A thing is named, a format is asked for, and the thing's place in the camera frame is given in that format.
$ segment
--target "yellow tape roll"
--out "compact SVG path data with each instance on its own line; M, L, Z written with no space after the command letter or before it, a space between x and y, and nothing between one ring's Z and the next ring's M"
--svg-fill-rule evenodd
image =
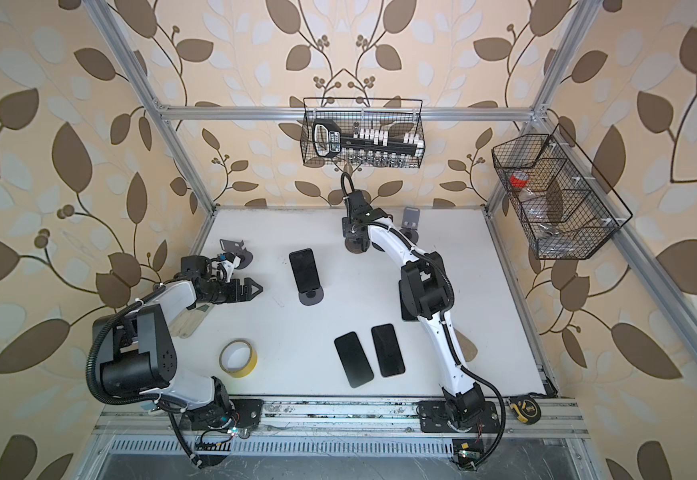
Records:
M220 368L235 379L249 375L258 363L258 354L249 342L234 340L220 352Z

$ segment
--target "black smartphone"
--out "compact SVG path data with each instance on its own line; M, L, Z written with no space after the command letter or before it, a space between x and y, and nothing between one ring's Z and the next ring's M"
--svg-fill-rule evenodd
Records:
M401 358L399 341L391 323L372 327L372 341L375 344L377 364L382 376L394 376L404 373L404 360Z
M341 357L348 385L352 389L375 378L356 332L346 333L335 339L335 349L338 350L338 356Z
M319 274L316 271L314 251L310 248L292 252L290 254L290 265L292 265L292 273L296 276L298 293L308 293L322 286L319 283Z

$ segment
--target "wallpaper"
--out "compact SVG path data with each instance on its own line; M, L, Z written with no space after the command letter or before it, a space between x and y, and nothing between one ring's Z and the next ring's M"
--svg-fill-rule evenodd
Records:
M510 122L423 123L421 168L356 165L306 167L295 122L194 121L179 135L210 195L222 206L343 207L340 177L351 175L374 206L465 206L487 203L497 175L489 150L511 139ZM173 194L184 195L175 178Z
M170 278L204 213L79 1L0 2L0 479L74 470L92 322Z
M549 112L697 308L697 0L605 0ZM513 209L496 218L612 478L697 478L697 364L616 247L538 261Z
M529 107L571 0L111 0L163 104Z

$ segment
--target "white tabletop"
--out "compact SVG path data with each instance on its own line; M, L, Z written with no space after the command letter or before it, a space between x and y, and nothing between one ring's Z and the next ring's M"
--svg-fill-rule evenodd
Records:
M401 210L388 209L401 222ZM219 239L244 240L252 263L234 277L251 277L265 291L250 302L215 306L188 339L175 338L181 362L214 375L236 395L441 396L439 365L423 327L401 320L399 269L386 254L370 249L351 254L344 245L341 218L331 210L219 210L202 255L221 253ZM420 240L437 251L453 288L455 327L476 344L469 368L502 394L542 392L503 270L480 210L422 210ZM311 248L324 300L298 301L288 255ZM407 371L383 378L371 328L392 323ZM334 339L356 332L374 371L374 380L348 385ZM248 376L233 379L219 367L223 346L249 341L258 354Z

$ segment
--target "wire basket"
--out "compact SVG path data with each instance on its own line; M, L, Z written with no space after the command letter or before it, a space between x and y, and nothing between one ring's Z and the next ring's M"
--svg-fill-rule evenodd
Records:
M633 213L588 155L593 173L582 173L565 152L568 134L526 134L492 149L500 183L538 260L586 260ZM612 193L627 214L612 212L592 182Z
M308 97L303 105L305 166L420 168L426 150L422 100Z

